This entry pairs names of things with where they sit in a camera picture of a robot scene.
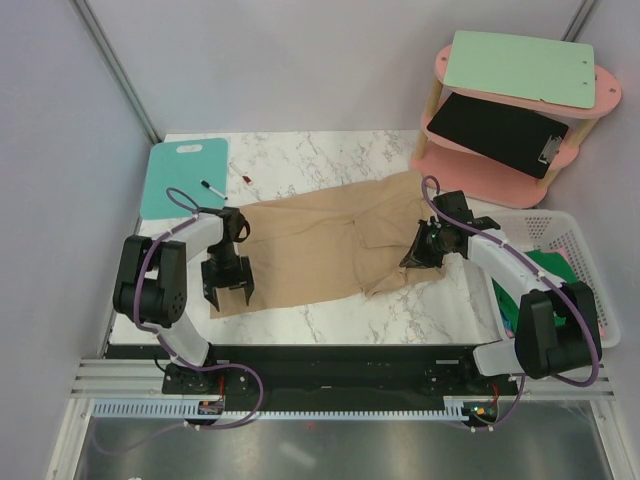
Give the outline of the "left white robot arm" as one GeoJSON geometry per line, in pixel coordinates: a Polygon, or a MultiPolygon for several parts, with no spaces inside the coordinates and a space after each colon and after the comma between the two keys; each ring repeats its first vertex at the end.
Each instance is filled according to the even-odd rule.
{"type": "Polygon", "coordinates": [[[237,208],[199,208],[192,216],[156,238],[125,239],[113,292],[113,307],[141,331],[154,335],[171,361],[186,368],[185,382],[208,393],[219,382],[213,346],[186,313],[188,264],[205,252],[201,263],[204,298],[220,309],[220,290],[241,290],[246,301],[254,292],[250,260],[236,252],[248,239],[249,221],[237,208]]]}

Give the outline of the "beige t shirt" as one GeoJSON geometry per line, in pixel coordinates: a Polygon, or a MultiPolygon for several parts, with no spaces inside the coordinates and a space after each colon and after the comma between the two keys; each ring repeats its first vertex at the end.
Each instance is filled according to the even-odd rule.
{"type": "Polygon", "coordinates": [[[442,267],[401,264],[431,215],[421,181],[419,172],[405,171],[242,206],[251,233],[238,250],[251,262],[254,292],[220,291],[210,318],[371,298],[440,280],[442,267]]]}

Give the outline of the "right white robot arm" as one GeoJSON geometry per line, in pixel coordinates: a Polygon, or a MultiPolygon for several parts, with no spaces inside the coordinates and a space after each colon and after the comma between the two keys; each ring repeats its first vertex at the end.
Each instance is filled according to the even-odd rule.
{"type": "Polygon", "coordinates": [[[592,385],[600,373],[602,345],[590,286],[566,282],[534,262],[492,218],[475,217],[463,192],[438,193],[426,203],[433,215],[420,221],[402,266],[440,267],[445,256],[458,254],[519,304],[513,338],[476,347],[473,359],[458,368],[460,386],[481,393],[503,374],[592,385]]]}

